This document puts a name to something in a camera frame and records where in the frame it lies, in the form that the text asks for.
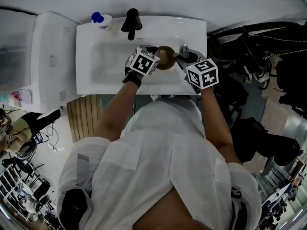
blue bottle cap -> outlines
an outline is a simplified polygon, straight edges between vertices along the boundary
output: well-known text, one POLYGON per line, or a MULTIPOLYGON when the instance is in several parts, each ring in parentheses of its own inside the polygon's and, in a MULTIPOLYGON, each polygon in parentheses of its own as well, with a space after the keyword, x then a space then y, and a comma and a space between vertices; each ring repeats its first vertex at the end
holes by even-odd
POLYGON ((104 21, 104 17, 99 12, 94 12, 92 14, 92 20, 94 23, 101 23, 104 21))

white shirt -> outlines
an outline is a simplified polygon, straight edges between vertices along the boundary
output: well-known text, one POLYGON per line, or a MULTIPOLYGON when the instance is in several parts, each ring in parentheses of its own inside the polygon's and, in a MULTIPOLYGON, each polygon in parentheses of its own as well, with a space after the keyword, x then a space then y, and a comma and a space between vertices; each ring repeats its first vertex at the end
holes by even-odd
POLYGON ((205 139, 199 110, 186 98, 143 107, 119 140, 75 143, 59 181, 60 194, 77 184, 78 154, 90 161, 93 211, 84 223, 87 230, 130 230, 173 187, 191 216, 212 230, 230 228, 231 186, 247 203, 246 229, 254 230, 260 219, 256 180, 242 165, 225 163, 205 139))

person's hand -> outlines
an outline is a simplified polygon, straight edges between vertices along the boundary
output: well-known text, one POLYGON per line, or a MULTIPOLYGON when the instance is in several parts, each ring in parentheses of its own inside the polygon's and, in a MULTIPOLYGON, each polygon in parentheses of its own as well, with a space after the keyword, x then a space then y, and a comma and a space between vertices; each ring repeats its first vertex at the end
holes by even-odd
POLYGON ((6 117, 3 118, 3 123, 2 124, 4 124, 5 126, 10 125, 11 123, 12 123, 12 120, 11 120, 10 117, 6 116, 6 117))

black and white marker cube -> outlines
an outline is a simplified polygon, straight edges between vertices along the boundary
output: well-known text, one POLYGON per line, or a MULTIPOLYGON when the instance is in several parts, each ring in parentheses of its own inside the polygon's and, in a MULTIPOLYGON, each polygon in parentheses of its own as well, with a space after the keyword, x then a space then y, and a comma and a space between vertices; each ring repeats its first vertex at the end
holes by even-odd
POLYGON ((219 83, 217 65, 211 59, 187 67, 189 82, 201 90, 219 83))
POLYGON ((129 61, 131 69, 147 76, 157 68, 160 58, 137 47, 129 61))

white sleeve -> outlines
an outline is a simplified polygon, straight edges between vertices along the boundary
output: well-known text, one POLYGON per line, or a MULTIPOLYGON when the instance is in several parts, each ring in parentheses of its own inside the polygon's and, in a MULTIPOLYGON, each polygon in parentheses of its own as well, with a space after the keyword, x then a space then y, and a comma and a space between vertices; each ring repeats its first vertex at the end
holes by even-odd
POLYGON ((261 199, 258 183, 252 174, 238 163, 229 163, 231 185, 242 194, 242 202, 247 206, 248 220, 246 229, 255 229, 261 217, 261 199))
POLYGON ((89 137, 74 143, 71 153, 64 165, 59 178, 59 193, 63 188, 77 185, 77 162, 79 154, 88 157, 89 160, 89 180, 92 181, 102 156, 104 155, 111 141, 102 137, 89 137))

